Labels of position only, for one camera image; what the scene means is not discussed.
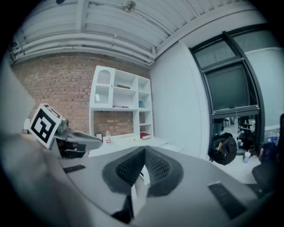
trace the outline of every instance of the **shelf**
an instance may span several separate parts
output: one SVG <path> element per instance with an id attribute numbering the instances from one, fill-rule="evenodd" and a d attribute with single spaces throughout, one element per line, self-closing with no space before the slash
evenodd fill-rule
<path id="1" fill-rule="evenodd" d="M 149 82 L 149 79 L 138 76 L 138 85 L 144 86 Z"/>
<path id="2" fill-rule="evenodd" d="M 138 91 L 138 93 L 139 93 L 139 97 L 142 97 L 142 98 L 150 95 L 150 93 L 147 93 L 147 92 L 144 92 L 144 91 Z"/>
<path id="3" fill-rule="evenodd" d="M 122 88 L 122 87 L 114 87 L 114 94 L 120 94 L 120 95 L 127 95 L 132 96 L 136 93 L 135 90 Z"/>
<path id="4" fill-rule="evenodd" d="M 139 110 L 139 112 L 141 112 L 141 113 L 143 113 L 143 112 L 150 112 L 150 111 L 151 111 L 151 110 L 148 109 L 148 108 L 139 108 L 138 110 Z"/>
<path id="5" fill-rule="evenodd" d="M 133 112 L 137 109 L 132 108 L 90 108 L 91 111 L 118 111 L 118 112 Z"/>
<path id="6" fill-rule="evenodd" d="M 94 103 L 107 104 L 109 99 L 109 90 L 107 86 L 96 86 Z"/>
<path id="7" fill-rule="evenodd" d="M 140 126 L 144 126 L 144 125 L 151 125 L 152 123 L 141 123 L 141 124 L 139 124 Z"/>
<path id="8" fill-rule="evenodd" d="M 115 78 L 132 83 L 135 80 L 136 75 L 121 70 L 115 70 Z"/>
<path id="9" fill-rule="evenodd" d="M 96 86 L 99 86 L 99 87 L 110 87 L 110 84 L 96 83 Z"/>

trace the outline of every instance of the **ceiling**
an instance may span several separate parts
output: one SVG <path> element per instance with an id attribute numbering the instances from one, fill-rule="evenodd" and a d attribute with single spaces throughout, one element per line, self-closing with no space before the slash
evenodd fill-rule
<path id="1" fill-rule="evenodd" d="M 15 34 L 10 56 L 15 61 L 52 51 L 84 51 L 149 66 L 200 18 L 228 7 L 252 7 L 240 0 L 134 0 L 136 7 L 125 12 L 125 2 L 42 1 Z"/>

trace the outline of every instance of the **red book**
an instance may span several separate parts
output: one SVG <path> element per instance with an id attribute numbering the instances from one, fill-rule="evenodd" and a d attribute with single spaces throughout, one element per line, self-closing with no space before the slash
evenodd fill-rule
<path id="1" fill-rule="evenodd" d="M 152 136 L 148 133 L 140 133 L 140 139 L 146 140 L 151 138 Z"/>

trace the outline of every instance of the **white tabletop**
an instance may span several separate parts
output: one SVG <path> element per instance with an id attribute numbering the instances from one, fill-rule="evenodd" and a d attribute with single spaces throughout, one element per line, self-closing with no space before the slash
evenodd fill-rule
<path id="1" fill-rule="evenodd" d="M 150 139 L 146 140 L 138 140 L 136 142 L 130 142 L 130 143 L 125 143 L 125 144 L 120 144 L 117 142 L 117 138 L 122 137 L 122 136 L 113 136 L 111 137 L 111 144 L 107 144 L 105 141 L 105 137 L 103 138 L 103 144 L 100 148 L 96 150 L 91 150 L 89 157 L 94 157 L 94 156 L 99 156 L 99 155 L 104 155 L 104 154 L 109 154 L 113 153 L 116 151 L 120 151 L 126 148 L 130 147 L 135 147 L 135 146 L 155 146 L 155 147 L 160 147 L 164 144 L 167 143 L 166 140 L 160 139 L 158 137 L 152 137 Z"/>
<path id="2" fill-rule="evenodd" d="M 253 156 L 250 157 L 247 163 L 244 163 L 243 156 L 236 156 L 235 159 L 227 165 L 221 165 L 215 161 L 212 162 L 212 164 L 243 184 L 255 184 L 256 181 L 252 175 L 252 169 L 258 166 L 260 161 L 258 157 Z"/>

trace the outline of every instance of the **window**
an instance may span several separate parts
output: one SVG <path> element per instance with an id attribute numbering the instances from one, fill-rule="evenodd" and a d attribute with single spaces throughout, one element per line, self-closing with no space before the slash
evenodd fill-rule
<path id="1" fill-rule="evenodd" d="M 249 105 L 249 93 L 244 67 L 241 63 L 206 74 L 214 110 Z"/>
<path id="2" fill-rule="evenodd" d="M 231 133 L 235 139 L 242 134 L 245 149 L 263 140 L 263 98 L 244 52 L 279 47 L 279 44 L 270 31 L 260 31 L 261 28 L 224 31 L 190 48 L 205 86 L 212 120 L 209 148 L 213 136 L 224 132 Z"/>
<path id="3" fill-rule="evenodd" d="M 281 47 L 272 32 L 267 30 L 246 32 L 240 35 L 235 35 L 233 38 L 243 52 L 269 47 Z"/>
<path id="4" fill-rule="evenodd" d="M 235 54 L 225 41 L 204 47 L 195 53 L 201 68 L 234 57 Z"/>

